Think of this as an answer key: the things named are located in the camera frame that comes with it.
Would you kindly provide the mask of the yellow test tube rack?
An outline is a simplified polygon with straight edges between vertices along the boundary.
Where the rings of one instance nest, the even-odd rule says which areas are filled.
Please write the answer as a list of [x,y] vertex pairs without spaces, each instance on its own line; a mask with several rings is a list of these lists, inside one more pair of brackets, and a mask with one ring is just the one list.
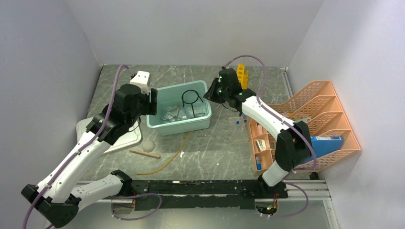
[[239,83],[241,84],[242,89],[248,88],[248,78],[249,78],[249,71],[245,68],[244,64],[238,64],[237,69],[237,78]]

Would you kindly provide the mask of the mint green plastic bin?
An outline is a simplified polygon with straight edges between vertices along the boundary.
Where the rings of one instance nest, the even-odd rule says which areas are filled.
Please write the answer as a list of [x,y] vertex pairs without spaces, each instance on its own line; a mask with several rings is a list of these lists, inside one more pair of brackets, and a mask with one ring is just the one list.
[[208,128],[212,109],[203,97],[207,90],[202,80],[159,88],[157,114],[147,116],[148,128],[162,136]]

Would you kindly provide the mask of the black wire ring stand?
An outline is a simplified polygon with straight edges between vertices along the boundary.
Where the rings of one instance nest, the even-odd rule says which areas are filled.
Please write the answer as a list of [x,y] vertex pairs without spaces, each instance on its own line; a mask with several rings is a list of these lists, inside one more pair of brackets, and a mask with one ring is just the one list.
[[200,94],[196,90],[189,89],[189,90],[186,90],[186,91],[184,91],[182,93],[182,95],[181,95],[182,108],[185,108],[185,111],[187,111],[186,105],[189,105],[191,107],[193,117],[196,117],[196,112],[195,112],[195,109],[194,109],[194,104],[196,102],[204,103],[204,101],[201,98]]

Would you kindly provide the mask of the white round watch glass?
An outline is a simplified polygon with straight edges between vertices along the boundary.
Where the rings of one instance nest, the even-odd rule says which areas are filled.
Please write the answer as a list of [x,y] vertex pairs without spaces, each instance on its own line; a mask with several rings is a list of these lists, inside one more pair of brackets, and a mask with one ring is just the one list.
[[156,143],[153,140],[147,139],[142,142],[141,147],[144,152],[150,153],[156,148]]

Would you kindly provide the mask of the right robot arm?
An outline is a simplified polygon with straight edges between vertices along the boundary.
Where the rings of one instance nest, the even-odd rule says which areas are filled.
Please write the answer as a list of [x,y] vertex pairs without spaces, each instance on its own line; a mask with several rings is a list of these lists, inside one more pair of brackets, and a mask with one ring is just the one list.
[[234,69],[222,68],[204,98],[218,104],[228,103],[237,112],[263,126],[274,137],[275,161],[259,178],[261,182],[257,190],[262,197],[268,198],[274,194],[276,185],[301,163],[316,158],[308,125],[284,117],[265,104],[258,93],[243,89]]

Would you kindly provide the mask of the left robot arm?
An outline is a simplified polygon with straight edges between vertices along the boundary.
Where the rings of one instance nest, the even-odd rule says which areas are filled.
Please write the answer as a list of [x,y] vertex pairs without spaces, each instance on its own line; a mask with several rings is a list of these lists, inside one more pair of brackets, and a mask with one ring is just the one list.
[[110,102],[93,117],[79,142],[57,168],[36,185],[26,185],[21,194],[30,202],[29,211],[37,210],[50,225],[62,228],[85,207],[98,200],[133,192],[132,179],[121,170],[82,187],[76,184],[91,163],[106,152],[142,115],[157,113],[158,91],[144,93],[134,84],[115,87]]

